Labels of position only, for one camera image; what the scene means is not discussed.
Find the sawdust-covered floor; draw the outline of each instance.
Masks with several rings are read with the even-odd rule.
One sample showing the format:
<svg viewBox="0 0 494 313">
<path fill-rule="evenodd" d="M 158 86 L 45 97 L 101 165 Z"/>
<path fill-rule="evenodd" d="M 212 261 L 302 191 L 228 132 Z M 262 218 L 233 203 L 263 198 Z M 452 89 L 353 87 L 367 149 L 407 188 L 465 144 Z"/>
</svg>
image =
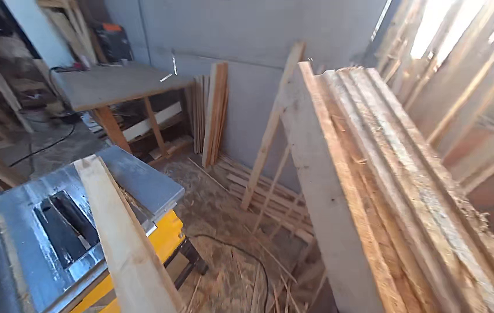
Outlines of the sawdust-covered floor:
<svg viewBox="0 0 494 313">
<path fill-rule="evenodd" d="M 155 166 L 185 188 L 185 196 L 175 208 L 184 224 L 184 233 L 189 237 L 208 234 L 260 258 L 270 280 L 267 305 L 270 307 L 273 303 L 272 286 L 279 288 L 280 275 L 284 278 L 287 275 L 246 229 L 255 224 L 257 215 L 241 210 L 239 200 L 207 176 L 188 156 L 184 153 Z M 291 271 L 306 243 L 295 237 L 290 238 L 288 232 L 283 230 L 271 242 L 264 232 L 269 233 L 273 227 L 274 222 L 264 219 L 262 231 L 255 235 Z M 201 278 L 192 299 L 200 276 L 196 271 L 180 288 L 184 302 L 191 302 L 192 312 L 263 312 L 266 287 L 262 268 L 257 261 L 235 248 L 208 238 L 193 238 L 191 241 L 210 267 Z"/>
</svg>

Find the power cord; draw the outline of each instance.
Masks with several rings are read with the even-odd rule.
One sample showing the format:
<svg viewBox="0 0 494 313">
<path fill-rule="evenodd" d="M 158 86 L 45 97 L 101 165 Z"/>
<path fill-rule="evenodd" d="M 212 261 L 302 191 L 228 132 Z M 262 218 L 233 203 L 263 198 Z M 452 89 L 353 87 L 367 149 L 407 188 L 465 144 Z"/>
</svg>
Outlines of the power cord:
<svg viewBox="0 0 494 313">
<path fill-rule="evenodd" d="M 30 158 L 30 157 L 32 157 L 33 155 L 35 155 L 35 154 L 37 154 L 37 153 L 40 153 L 40 152 L 42 152 L 42 151 L 44 151 L 44 150 L 46 150 L 46 149 L 48 149 L 48 148 L 51 148 L 52 146 L 55 146 L 55 145 L 59 144 L 60 142 L 62 142 L 63 140 L 65 140 L 65 139 L 67 139 L 69 136 L 71 136 L 71 134 L 73 134 L 73 132 L 75 131 L 75 126 L 76 126 L 76 125 L 75 125 L 75 124 L 73 124 L 73 126 L 71 127 L 71 132 L 70 132 L 69 134 L 67 134 L 67 135 L 63 136 L 63 138 L 62 138 L 62 139 L 59 139 L 59 140 L 58 140 L 58 141 L 56 141 L 55 143 L 53 143 L 53 144 L 51 144 L 51 145 L 49 145 L 49 146 L 46 146 L 46 147 L 44 147 L 44 148 L 42 148 L 42 149 L 40 149 L 40 150 L 38 150 L 38 151 L 35 151 L 35 152 L 33 152 L 33 153 L 30 153 L 30 154 L 27 154 L 26 156 L 22 157 L 21 159 L 19 159 L 19 160 L 17 160 L 17 161 L 15 161 L 15 162 L 13 162 L 13 163 L 12 163 L 9 167 L 13 167 L 13 166 L 17 165 L 19 162 L 21 162 L 21 161 L 23 161 L 23 160 L 25 160 L 25 159 L 27 159 L 27 158 Z"/>
<path fill-rule="evenodd" d="M 199 237 L 204 237 L 204 238 L 209 238 L 209 239 L 212 239 L 212 240 L 214 240 L 214 241 L 216 241 L 216 242 L 218 242 L 218 243 L 220 243 L 220 244 L 222 244 L 222 245 L 227 245 L 227 246 L 229 246 L 229 247 L 234 247 L 234 248 L 236 248 L 237 250 L 239 250 L 239 251 L 241 251 L 241 252 L 243 252 L 243 253 L 247 254 L 248 256 L 250 256 L 251 258 L 253 258 L 254 260 L 256 260 L 256 261 L 260 264 L 260 266 L 262 266 L 262 267 L 263 267 L 263 272 L 264 272 L 264 280 L 266 281 L 266 297 L 265 297 L 265 299 L 264 299 L 263 312 L 266 310 L 266 304 L 268 303 L 268 292 L 270 291 L 270 287 L 268 286 L 268 274 L 266 273 L 266 267 L 264 266 L 263 261 L 261 261 L 259 258 L 257 258 L 256 256 L 254 256 L 253 254 L 251 254 L 251 253 L 249 253 L 249 252 L 245 251 L 243 248 L 240 248 L 240 247 L 238 247 L 238 246 L 236 246 L 236 245 L 232 245 L 231 243 L 224 242 L 224 241 L 222 241 L 222 240 L 220 240 L 220 239 L 217 239 L 217 238 L 215 238 L 215 237 L 213 237 L 213 236 L 210 236 L 210 235 L 208 235 L 208 234 L 196 234 L 196 235 L 193 235 L 193 236 L 188 236 L 188 237 L 189 237 L 189 238 L 199 238 Z"/>
</svg>

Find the table saw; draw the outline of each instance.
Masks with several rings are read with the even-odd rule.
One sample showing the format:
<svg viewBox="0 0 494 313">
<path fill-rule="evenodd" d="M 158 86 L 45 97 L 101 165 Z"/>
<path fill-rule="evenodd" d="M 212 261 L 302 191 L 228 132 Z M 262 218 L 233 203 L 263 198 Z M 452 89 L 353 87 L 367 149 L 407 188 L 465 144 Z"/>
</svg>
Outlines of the table saw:
<svg viewBox="0 0 494 313">
<path fill-rule="evenodd" d="M 181 253 L 175 279 L 208 267 L 181 232 L 174 206 L 184 189 L 118 146 L 101 156 L 165 266 Z M 118 312 L 87 195 L 73 164 L 0 193 L 0 312 Z"/>
</svg>

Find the workbench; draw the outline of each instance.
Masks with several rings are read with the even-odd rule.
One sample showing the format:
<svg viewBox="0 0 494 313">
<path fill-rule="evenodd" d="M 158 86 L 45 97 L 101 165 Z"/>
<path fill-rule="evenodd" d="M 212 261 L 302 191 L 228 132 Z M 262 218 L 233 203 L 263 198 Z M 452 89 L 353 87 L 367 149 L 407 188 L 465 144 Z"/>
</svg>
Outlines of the workbench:
<svg viewBox="0 0 494 313">
<path fill-rule="evenodd" d="M 60 72 L 58 78 L 73 110 L 92 110 L 110 140 L 127 152 L 131 152 L 131 148 L 108 106 L 144 99 L 162 155 L 167 154 L 167 149 L 148 97 L 181 90 L 193 83 L 192 77 L 174 75 L 136 62 L 125 66 L 95 66 L 89 71 Z M 187 112 L 183 92 L 180 98 L 182 112 Z"/>
<path fill-rule="evenodd" d="M 194 267 L 206 266 L 181 233 L 182 222 L 173 211 L 184 188 L 118 146 L 96 155 L 128 194 L 165 266 L 177 252 L 189 259 L 175 281 L 179 288 Z M 87 195 L 73 164 L 0 193 L 0 305 L 10 308 L 1 312 L 20 312 L 14 301 L 24 312 L 25 307 L 83 312 L 112 289 Z"/>
</svg>

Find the white wall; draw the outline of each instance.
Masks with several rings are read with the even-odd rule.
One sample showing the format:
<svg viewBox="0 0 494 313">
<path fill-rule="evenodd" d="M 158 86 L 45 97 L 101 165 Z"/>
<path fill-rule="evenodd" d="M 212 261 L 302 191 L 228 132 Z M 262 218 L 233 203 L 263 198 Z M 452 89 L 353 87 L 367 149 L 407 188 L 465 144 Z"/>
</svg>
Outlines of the white wall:
<svg viewBox="0 0 494 313">
<path fill-rule="evenodd" d="M 49 68 L 73 64 L 74 59 L 65 41 L 50 24 L 35 0 L 4 2 Z"/>
<path fill-rule="evenodd" d="M 140 62 L 149 63 L 150 50 L 153 66 L 173 71 L 174 49 L 178 75 L 208 75 L 215 59 L 237 61 L 229 63 L 230 93 L 222 148 L 250 167 L 292 44 L 299 39 L 306 41 L 306 57 L 313 59 L 314 68 L 359 63 L 385 3 L 386 0 L 105 0 L 112 21 L 126 29 Z M 264 169 L 266 175 L 274 176 L 284 146 L 285 136 L 280 128 Z M 291 160 L 281 182 L 299 190 Z"/>
</svg>

